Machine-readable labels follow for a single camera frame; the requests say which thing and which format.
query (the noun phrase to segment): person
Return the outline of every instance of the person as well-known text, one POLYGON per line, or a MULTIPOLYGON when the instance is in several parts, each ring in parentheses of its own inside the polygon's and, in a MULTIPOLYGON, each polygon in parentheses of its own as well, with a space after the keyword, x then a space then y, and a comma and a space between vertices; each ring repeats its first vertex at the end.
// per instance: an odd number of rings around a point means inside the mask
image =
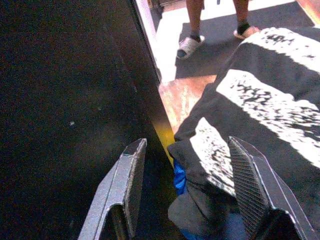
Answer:
MULTIPOLYGON (((246 39, 260 30, 248 23, 248 3, 249 0, 233 0, 236 11, 237 29, 233 35, 239 39, 246 39)), ((191 33, 180 42, 177 51, 177 58, 184 60, 189 58, 195 50, 205 41, 205 37, 199 34, 200 15, 203 8, 204 0, 186 0, 186 8, 189 15, 191 33)))

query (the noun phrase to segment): floor mat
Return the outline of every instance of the floor mat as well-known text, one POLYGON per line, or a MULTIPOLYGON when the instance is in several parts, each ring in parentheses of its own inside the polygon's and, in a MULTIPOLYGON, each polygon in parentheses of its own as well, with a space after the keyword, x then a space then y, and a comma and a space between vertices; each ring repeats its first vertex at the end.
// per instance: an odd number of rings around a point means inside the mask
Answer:
MULTIPOLYGON (((237 27, 236 19, 233 14, 201 21, 200 33, 205 36, 205 42, 187 60, 176 60, 176 78, 216 75, 241 42, 233 36, 237 27)), ((314 25, 297 2, 250 11, 248 20, 260 29, 314 25)), ((184 23, 180 41, 189 33, 190 25, 184 23)))

